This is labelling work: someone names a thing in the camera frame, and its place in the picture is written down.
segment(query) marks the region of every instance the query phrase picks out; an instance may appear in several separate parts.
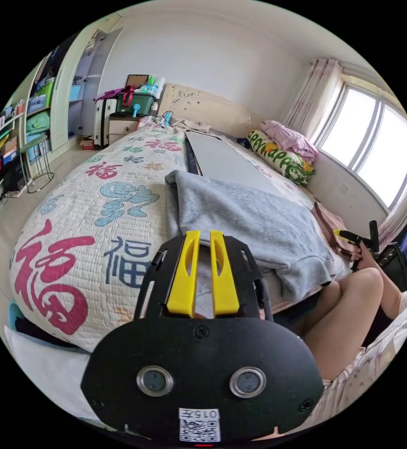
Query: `wardrobe door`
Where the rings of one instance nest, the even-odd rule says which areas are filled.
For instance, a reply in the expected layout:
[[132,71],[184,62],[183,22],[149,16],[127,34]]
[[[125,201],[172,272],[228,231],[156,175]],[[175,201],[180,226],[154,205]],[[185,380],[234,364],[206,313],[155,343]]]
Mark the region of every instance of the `wardrobe door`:
[[98,30],[108,33],[121,16],[110,14],[85,27],[75,38],[60,66],[55,79],[51,100],[52,151],[68,143],[68,109],[71,86],[80,58],[93,34]]

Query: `window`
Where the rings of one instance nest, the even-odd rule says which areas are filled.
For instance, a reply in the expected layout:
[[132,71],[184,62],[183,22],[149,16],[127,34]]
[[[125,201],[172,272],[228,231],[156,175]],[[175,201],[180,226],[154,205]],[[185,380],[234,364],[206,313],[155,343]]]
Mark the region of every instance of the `window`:
[[380,96],[345,84],[316,146],[356,173],[389,208],[407,184],[407,119]]

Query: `headboard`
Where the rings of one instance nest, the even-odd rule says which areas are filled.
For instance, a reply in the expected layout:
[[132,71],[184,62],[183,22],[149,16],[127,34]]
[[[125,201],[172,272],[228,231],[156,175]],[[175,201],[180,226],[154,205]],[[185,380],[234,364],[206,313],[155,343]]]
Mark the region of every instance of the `headboard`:
[[247,137],[264,118],[244,106],[192,87],[168,83],[158,109],[161,116],[173,112],[173,118],[208,123],[215,131],[233,137]]

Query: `hand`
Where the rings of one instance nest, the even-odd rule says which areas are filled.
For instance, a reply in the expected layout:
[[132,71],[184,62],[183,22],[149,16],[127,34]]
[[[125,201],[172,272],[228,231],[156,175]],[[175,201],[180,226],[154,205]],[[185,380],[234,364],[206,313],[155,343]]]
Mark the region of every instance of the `hand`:
[[352,253],[352,260],[359,261],[358,270],[378,267],[378,264],[375,262],[372,253],[362,241],[359,244],[359,248],[355,247],[355,250]]

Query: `door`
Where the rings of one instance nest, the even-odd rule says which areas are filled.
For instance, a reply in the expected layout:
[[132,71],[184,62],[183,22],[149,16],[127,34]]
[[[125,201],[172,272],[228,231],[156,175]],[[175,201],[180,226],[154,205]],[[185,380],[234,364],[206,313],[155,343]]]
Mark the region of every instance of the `door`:
[[66,52],[54,83],[51,99],[51,147],[52,151],[68,142],[69,96],[80,58],[93,34],[98,30],[109,32],[121,18],[117,13],[85,27]]
[[103,36],[98,42],[96,52],[88,70],[88,76],[83,83],[81,122],[82,134],[84,136],[92,136],[94,134],[95,104],[93,99],[96,98],[99,92],[104,66],[121,31],[122,28],[112,31]]

